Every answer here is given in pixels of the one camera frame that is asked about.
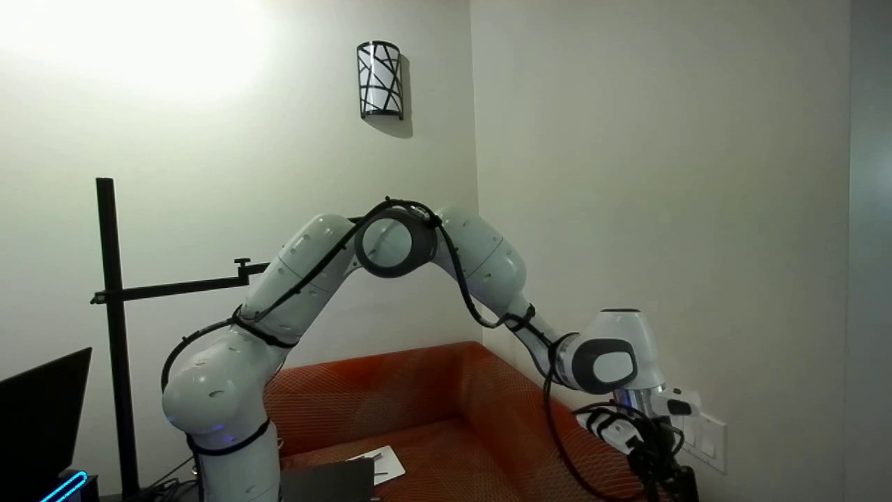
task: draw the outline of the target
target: robotic arm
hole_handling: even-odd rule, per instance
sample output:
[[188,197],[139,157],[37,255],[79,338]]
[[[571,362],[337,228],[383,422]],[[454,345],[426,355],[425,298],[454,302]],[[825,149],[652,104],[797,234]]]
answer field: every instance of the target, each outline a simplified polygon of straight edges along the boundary
[[[652,480],[678,473],[674,454],[666,464],[664,451],[674,447],[660,432],[666,426],[652,432],[641,426],[664,422],[678,412],[670,407],[687,401],[664,393],[652,340],[635,310],[603,312],[590,334],[557,338],[522,296],[524,263],[498,232],[457,206],[433,211],[415,200],[388,197],[366,217],[320,216],[310,221],[228,320],[188,338],[164,362],[163,404],[197,458],[203,499],[280,499],[275,432],[263,404],[266,381],[356,267],[393,280],[426,263],[440,266],[461,284],[468,312],[483,326],[504,324],[550,381],[586,393],[621,393],[613,409],[595,404],[577,418],[581,426],[624,451],[634,469],[638,454],[641,480],[645,473]],[[498,324],[485,320],[473,302],[485,305]],[[218,330],[224,331],[214,344],[188,356],[167,380],[178,352]]]

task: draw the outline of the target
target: wall sconce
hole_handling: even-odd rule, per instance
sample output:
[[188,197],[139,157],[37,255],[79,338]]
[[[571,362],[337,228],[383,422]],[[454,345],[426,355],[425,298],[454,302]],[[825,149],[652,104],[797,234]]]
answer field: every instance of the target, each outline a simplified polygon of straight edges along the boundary
[[360,117],[391,114],[404,119],[401,52],[397,44],[372,38],[356,48]]

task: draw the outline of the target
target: white wall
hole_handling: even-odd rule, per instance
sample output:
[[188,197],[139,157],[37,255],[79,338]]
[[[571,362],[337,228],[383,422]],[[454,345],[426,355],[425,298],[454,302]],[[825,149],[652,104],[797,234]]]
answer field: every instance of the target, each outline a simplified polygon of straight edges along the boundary
[[846,499],[892,499],[892,4],[854,4]]
[[[94,345],[79,464],[103,492],[119,480],[105,319],[86,305],[94,175],[118,178],[126,284],[225,275],[316,211],[360,216],[383,196],[476,206],[462,0],[23,5],[0,5],[0,370]],[[409,59],[409,136],[356,119],[355,48],[372,37]],[[158,409],[163,356],[238,302],[129,308],[143,483],[188,458]],[[291,362],[471,334],[444,273],[355,275]]]
[[554,326],[650,312],[666,377],[727,422],[706,499],[846,492],[848,15],[471,4],[479,210]]

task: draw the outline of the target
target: computer monitor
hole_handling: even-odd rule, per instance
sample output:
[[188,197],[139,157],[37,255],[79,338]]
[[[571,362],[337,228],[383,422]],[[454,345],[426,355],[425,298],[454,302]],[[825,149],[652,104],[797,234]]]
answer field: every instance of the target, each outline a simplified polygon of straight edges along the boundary
[[0,499],[44,496],[69,469],[90,349],[0,381]]

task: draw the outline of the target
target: electrical outlet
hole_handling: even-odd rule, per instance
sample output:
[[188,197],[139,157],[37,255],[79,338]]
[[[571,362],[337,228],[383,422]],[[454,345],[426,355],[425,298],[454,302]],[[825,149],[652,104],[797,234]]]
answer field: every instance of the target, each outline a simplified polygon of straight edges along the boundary
[[717,472],[727,469],[727,426],[726,422],[699,412],[694,416],[694,441],[689,441],[689,451]]

